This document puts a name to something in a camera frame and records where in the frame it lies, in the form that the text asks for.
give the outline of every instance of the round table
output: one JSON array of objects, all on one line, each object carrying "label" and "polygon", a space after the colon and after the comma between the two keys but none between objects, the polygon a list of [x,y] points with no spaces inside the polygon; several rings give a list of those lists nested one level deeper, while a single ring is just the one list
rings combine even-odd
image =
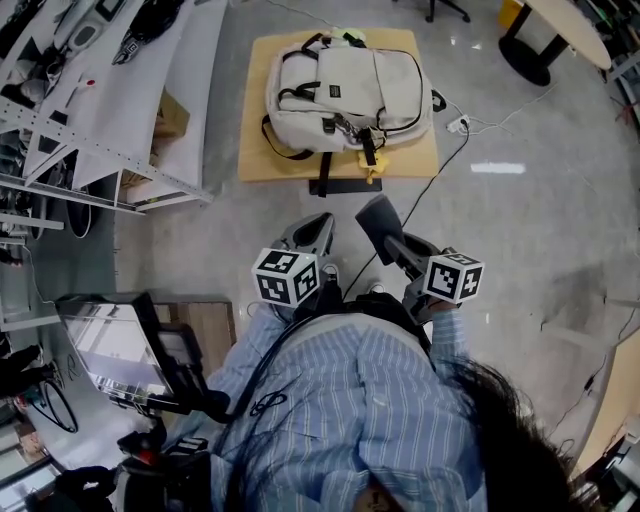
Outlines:
[{"label": "round table", "polygon": [[[540,54],[515,37],[532,10],[558,33]],[[549,65],[568,45],[599,68],[611,67],[611,58],[598,32],[584,14],[567,0],[526,0],[520,14],[500,39],[500,51],[511,67],[540,86],[549,85]]]}]

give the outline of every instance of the chair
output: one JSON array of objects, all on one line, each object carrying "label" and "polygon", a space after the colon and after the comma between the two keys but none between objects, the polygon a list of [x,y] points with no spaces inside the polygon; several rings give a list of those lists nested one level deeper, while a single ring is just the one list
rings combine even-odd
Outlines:
[{"label": "chair", "polygon": [[[458,11],[460,14],[462,14],[462,21],[464,21],[465,23],[469,23],[471,21],[471,18],[469,17],[469,14],[467,13],[467,11],[458,7],[451,0],[440,0],[440,2],[442,2],[445,5],[448,5],[454,11]],[[429,12],[429,14],[427,14],[427,17],[425,18],[425,20],[427,20],[427,23],[433,22],[433,18],[436,12],[436,0],[430,0],[430,11],[431,12]]]}]

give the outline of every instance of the power outlet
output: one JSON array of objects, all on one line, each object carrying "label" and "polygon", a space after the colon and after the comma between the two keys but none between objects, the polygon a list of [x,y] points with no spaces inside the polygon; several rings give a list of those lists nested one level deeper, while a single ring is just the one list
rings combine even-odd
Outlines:
[{"label": "power outlet", "polygon": [[[467,126],[462,124],[463,120],[467,123]],[[469,129],[468,127],[470,125],[471,125],[471,121],[469,120],[469,116],[460,116],[458,119],[451,121],[447,125],[447,131],[451,133],[458,132],[458,133],[465,134],[467,133],[467,130]]]}]

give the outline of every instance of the blue striped shirt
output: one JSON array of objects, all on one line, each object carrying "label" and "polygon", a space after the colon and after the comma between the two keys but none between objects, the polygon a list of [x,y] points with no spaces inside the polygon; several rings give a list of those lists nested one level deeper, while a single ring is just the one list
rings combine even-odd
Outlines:
[{"label": "blue striped shirt", "polygon": [[[222,509],[226,481],[243,441],[271,433],[250,464],[261,482],[259,510],[352,510],[371,476],[404,510],[484,511],[486,489],[461,396],[446,385],[449,358],[466,355],[458,311],[433,319],[430,359],[417,339],[365,315],[321,317],[291,336],[256,388],[251,405],[281,393],[257,416],[237,419],[220,456],[211,456],[211,497]],[[207,384],[233,410],[254,368],[284,325],[260,306],[242,340]],[[170,439],[204,437],[222,426],[203,413],[181,417]]]}]

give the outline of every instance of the yellow keychain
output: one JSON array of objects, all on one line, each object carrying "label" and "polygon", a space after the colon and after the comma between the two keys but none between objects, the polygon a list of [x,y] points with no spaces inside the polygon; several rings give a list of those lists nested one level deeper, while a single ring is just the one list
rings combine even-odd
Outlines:
[{"label": "yellow keychain", "polygon": [[389,165],[390,162],[390,160],[386,156],[384,156],[379,149],[375,152],[375,157],[375,165],[368,165],[367,156],[364,154],[364,151],[358,151],[358,165],[362,169],[369,170],[369,174],[367,175],[367,185],[372,185],[373,178],[384,173],[387,165]]}]

